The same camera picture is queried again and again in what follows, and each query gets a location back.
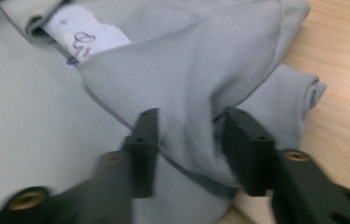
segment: paper label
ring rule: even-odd
[[[43,28],[80,63],[93,54],[131,43],[119,28],[101,24],[79,5],[59,8]]]

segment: wooden table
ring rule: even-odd
[[[310,3],[312,12],[284,62],[318,74],[329,87],[308,116],[301,149],[314,156],[332,181],[350,188],[350,1]],[[253,223],[247,217],[255,223],[273,223],[268,202],[240,193],[220,223]]]

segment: wrinkled fabric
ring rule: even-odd
[[[25,9],[38,6],[39,2],[7,0],[7,4],[13,5],[3,7],[0,3],[0,7],[22,35],[39,38],[34,26],[24,24],[29,24],[36,16],[41,18],[40,21],[47,21],[62,1],[46,2],[48,10],[44,12]],[[8,83],[18,87],[10,88],[5,95],[0,94],[0,101],[14,102],[25,94],[27,100],[21,105],[36,106],[41,104],[39,98],[45,97],[44,109],[36,110],[32,116],[38,120],[36,118],[41,115],[44,121],[56,120],[57,115],[62,118],[64,114],[76,113],[78,107],[68,106],[66,100],[85,104],[88,108],[83,108],[83,116],[61,119],[57,125],[72,126],[74,118],[93,120],[85,130],[79,127],[77,131],[93,139],[88,143],[105,145],[109,149],[99,147],[88,151],[87,158],[98,156],[101,150],[116,150],[112,146],[119,144],[129,131],[126,127],[134,125],[137,115],[158,107],[161,110],[162,152],[157,163],[156,194],[150,199],[133,201],[137,224],[206,224],[215,223],[224,215],[231,203],[231,187],[242,184],[236,180],[221,153],[221,121],[227,106],[248,111],[273,135],[277,148],[298,148],[306,113],[326,88],[318,82],[317,76],[301,74],[280,64],[309,12],[305,1],[94,0],[73,3],[92,11],[99,22],[120,28],[132,44],[99,53],[71,70],[65,67],[64,60],[59,59],[60,54],[53,52],[50,46],[34,48],[22,41],[0,16],[0,34],[5,34],[0,37],[3,38],[0,40],[0,54],[4,49],[5,55],[0,57],[4,61],[5,57],[11,59],[3,65],[3,70],[0,69],[0,91],[6,90]],[[14,9],[17,4],[24,4],[24,7]],[[5,70],[12,76],[4,76]],[[79,80],[76,81],[73,76],[76,72],[99,101],[109,107],[111,115],[116,116],[112,117],[99,108],[85,92],[82,94]],[[71,78],[61,76],[68,73],[72,74]],[[55,81],[58,79],[61,79],[60,84]],[[51,86],[71,91],[67,91],[67,97],[57,100],[58,104],[52,106],[50,104],[58,97],[55,91],[38,91],[51,90]],[[11,94],[13,89],[17,90],[17,95]],[[0,121],[15,117],[17,122],[27,127],[36,122],[27,119],[28,113],[19,109],[22,107],[17,104],[8,104],[6,108],[9,113],[4,115],[0,112]],[[43,116],[47,110],[52,110],[53,117]],[[105,120],[106,123],[93,129],[97,120]],[[47,127],[43,125],[43,130],[51,130],[52,123],[48,122]],[[25,164],[20,168],[26,166],[30,169],[22,170],[22,176],[16,178],[8,175],[17,174],[20,170],[8,169],[0,173],[2,180],[16,182],[11,187],[0,188],[0,198],[5,192],[16,190],[14,188],[30,185],[70,187],[76,180],[87,176],[79,172],[80,175],[73,176],[71,180],[63,180],[50,170],[62,169],[62,174],[74,175],[70,167],[87,158],[81,158],[81,154],[77,153],[73,155],[66,137],[59,139],[57,133],[50,132],[36,134],[35,130],[40,128],[37,125],[15,129],[16,132],[11,135],[13,141],[28,147],[10,145],[7,146],[8,151],[25,154]],[[50,142],[49,145],[41,143],[42,146],[55,150],[44,153],[27,150],[29,140],[25,139],[38,137]],[[92,147],[88,143],[82,146]],[[57,153],[62,156],[51,158]],[[36,155],[40,154],[52,160],[50,169],[46,170],[43,165],[33,167]],[[73,155],[71,161],[64,157],[68,154]],[[1,163],[11,164],[14,160],[5,157]],[[89,170],[88,164],[91,160],[82,162],[77,168]],[[23,178],[34,176],[35,172],[42,175],[29,180]]]

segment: wood grain surface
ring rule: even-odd
[[[329,87],[307,118],[301,149],[315,158],[332,181],[350,188],[350,1],[310,3],[311,14],[284,62],[318,74]],[[240,192],[220,224],[273,223],[269,200]]]

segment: white paper tag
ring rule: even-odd
[[[119,28],[101,24],[79,5],[59,8],[43,28],[80,63],[93,54],[131,43]]]

